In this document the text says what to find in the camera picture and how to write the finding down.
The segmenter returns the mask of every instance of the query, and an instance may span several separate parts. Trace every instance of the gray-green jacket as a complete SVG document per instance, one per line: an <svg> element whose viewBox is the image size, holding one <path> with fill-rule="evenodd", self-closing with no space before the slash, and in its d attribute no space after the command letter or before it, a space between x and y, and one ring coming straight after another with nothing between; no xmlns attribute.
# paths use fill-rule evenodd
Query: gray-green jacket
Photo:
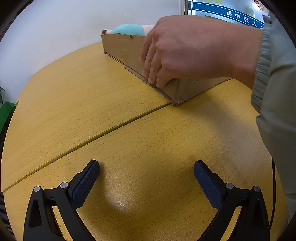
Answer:
<svg viewBox="0 0 296 241"><path fill-rule="evenodd" d="M251 103L260 114L256 123L278 170L290 220L296 211L296 48L273 15L264 22Z"/></svg>

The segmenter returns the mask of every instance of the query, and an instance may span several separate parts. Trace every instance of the textured blue rubber pad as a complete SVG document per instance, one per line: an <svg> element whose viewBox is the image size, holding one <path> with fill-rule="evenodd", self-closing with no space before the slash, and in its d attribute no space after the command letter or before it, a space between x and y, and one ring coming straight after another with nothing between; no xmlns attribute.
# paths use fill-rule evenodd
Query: textured blue rubber pad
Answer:
<svg viewBox="0 0 296 241"><path fill-rule="evenodd" d="M210 177L208 172L204 169L200 162L194 164L194 175L198 180L202 190L204 191L207 199L213 208L221 209L223 205L223 195L215 184L214 180Z"/></svg>
<svg viewBox="0 0 296 241"><path fill-rule="evenodd" d="M95 161L72 192L71 206L73 208L82 207L96 179L98 178L99 173L100 165L97 161Z"/></svg>

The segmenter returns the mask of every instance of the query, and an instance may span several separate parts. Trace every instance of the cardboard box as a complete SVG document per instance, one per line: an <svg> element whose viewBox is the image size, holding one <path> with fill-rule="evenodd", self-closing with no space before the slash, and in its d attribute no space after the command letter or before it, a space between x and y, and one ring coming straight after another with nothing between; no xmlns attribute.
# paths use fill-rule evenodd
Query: cardboard box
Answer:
<svg viewBox="0 0 296 241"><path fill-rule="evenodd" d="M164 88L160 89L148 83L141 75L143 63L139 61L144 36L103 34L102 41L105 54L118 60L125 65L125 68L139 77L146 84L166 97L173 105L178 105L205 90L222 83L230 78L216 78L210 80L182 80L172 79Z"/></svg>

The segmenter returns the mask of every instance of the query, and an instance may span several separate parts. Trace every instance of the blue banner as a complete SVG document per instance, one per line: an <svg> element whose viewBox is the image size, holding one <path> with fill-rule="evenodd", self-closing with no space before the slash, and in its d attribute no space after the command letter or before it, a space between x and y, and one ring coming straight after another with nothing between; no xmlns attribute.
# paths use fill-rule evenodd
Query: blue banner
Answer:
<svg viewBox="0 0 296 241"><path fill-rule="evenodd" d="M188 9L191 9L191 2L189 2ZM263 28L264 26L263 22L245 13L211 3L193 2L192 10L217 14L255 28Z"/></svg>

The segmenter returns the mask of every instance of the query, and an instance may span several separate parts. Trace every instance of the wooden table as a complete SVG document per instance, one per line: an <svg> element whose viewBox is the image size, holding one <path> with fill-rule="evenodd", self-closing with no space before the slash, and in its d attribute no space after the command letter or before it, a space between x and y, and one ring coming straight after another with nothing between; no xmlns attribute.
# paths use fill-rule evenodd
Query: wooden table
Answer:
<svg viewBox="0 0 296 241"><path fill-rule="evenodd" d="M21 93L4 145L1 185L16 238L32 189L70 181L91 159L102 169L78 213L96 240L196 241L216 212L193 175L199 159L225 182L260 186L270 218L271 157L250 94L232 79L172 106L105 56L101 43L46 66ZM286 221L277 181L271 240Z"/></svg>

